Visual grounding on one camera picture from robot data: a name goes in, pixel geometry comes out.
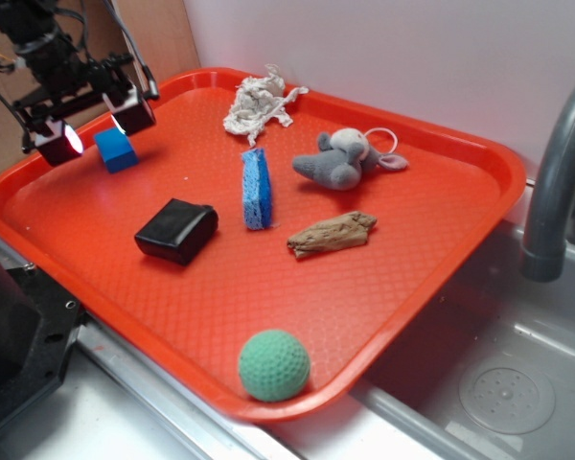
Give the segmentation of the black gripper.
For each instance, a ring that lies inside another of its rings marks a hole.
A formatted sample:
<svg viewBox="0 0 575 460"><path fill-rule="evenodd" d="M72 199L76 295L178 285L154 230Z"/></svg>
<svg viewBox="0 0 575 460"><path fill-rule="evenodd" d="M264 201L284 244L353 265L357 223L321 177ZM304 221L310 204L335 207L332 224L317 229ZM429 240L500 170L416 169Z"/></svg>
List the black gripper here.
<svg viewBox="0 0 575 460"><path fill-rule="evenodd" d="M26 126L45 125L35 135L34 146L50 166L82 156L81 138L63 119L97 104L106 104L115 126L126 136L156 125L149 103L123 70L133 62L131 54L82 58L68 36L41 36L15 43L13 50L38 88L12 107Z"/></svg>

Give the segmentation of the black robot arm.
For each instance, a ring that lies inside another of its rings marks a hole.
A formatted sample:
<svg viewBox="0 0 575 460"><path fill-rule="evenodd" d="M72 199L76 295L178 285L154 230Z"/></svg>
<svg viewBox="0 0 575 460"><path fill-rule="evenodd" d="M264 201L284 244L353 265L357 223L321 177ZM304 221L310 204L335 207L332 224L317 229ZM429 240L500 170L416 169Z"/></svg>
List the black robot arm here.
<svg viewBox="0 0 575 460"><path fill-rule="evenodd" d="M127 41L130 52L95 59L87 46L88 31L74 40L58 24L59 16L87 23L85 9L68 10L57 1L0 1L0 33L37 83L5 107L23 130L22 151L38 151L52 167L84 151L69 117L105 104L116 127L130 136L155 125L150 102L159 98L134 39Z"/></svg>

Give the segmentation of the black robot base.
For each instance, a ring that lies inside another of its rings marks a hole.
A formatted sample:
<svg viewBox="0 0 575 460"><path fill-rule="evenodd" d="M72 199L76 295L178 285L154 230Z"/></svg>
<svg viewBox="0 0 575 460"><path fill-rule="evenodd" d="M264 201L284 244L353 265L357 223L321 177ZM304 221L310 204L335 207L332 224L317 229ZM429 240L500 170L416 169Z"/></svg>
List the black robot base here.
<svg viewBox="0 0 575 460"><path fill-rule="evenodd" d="M81 302L33 265L0 262L0 431L63 383Z"/></svg>

